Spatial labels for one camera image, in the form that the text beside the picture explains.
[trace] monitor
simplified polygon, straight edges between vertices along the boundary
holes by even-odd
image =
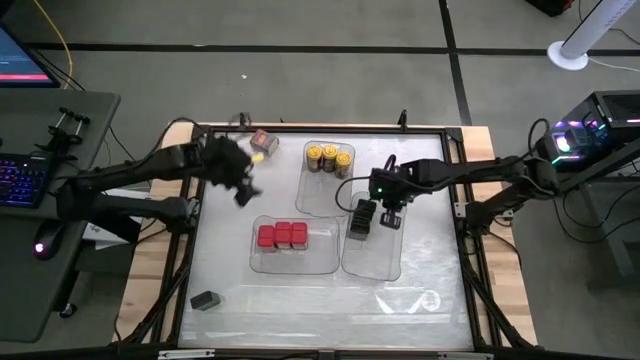
[[[59,87],[42,64],[0,26],[0,87]]]

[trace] can lid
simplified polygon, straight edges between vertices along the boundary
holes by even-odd
[[[338,154],[338,149],[333,145],[327,145],[322,149],[322,155],[326,158],[335,158]]]
[[[341,152],[336,158],[336,163],[343,166],[351,164],[351,154],[347,152]]]
[[[322,149],[318,145],[313,145],[307,149],[307,156],[312,159],[320,159],[322,155]]]

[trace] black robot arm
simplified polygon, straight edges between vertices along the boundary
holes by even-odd
[[[395,166],[391,155],[383,169],[374,168],[369,178],[372,200],[380,200],[386,212],[380,223],[398,229],[402,219],[396,216],[404,206],[422,194],[431,194],[454,184],[506,181],[512,185],[484,202],[466,204],[467,228],[486,233],[496,215],[518,210],[532,198],[554,195],[558,189],[551,164],[539,158],[524,160],[509,156],[488,161],[446,164],[436,159],[420,159]]]
[[[235,141],[203,135],[189,143],[157,150],[139,161],[96,168],[67,179],[56,193],[58,216],[68,221],[90,221],[129,241],[136,241],[139,230],[130,216],[156,218],[166,224],[168,231],[184,233],[192,226],[194,211],[194,205],[186,199],[131,199],[103,191],[152,179],[192,176],[235,188],[236,203],[245,206],[260,194],[252,186],[251,168],[251,158]]]

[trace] keyboard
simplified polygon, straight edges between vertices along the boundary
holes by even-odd
[[[0,206],[40,206],[52,162],[47,156],[0,153]]]

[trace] yellow cylinder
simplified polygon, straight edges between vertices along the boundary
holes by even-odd
[[[338,149],[333,145],[327,145],[322,149],[322,170],[326,172],[335,170],[336,155],[338,155]]]
[[[336,156],[336,176],[344,179],[349,176],[351,170],[351,154],[348,152],[338,153]]]
[[[309,146],[307,149],[307,168],[311,172],[320,171],[322,163],[322,148],[318,145]]]

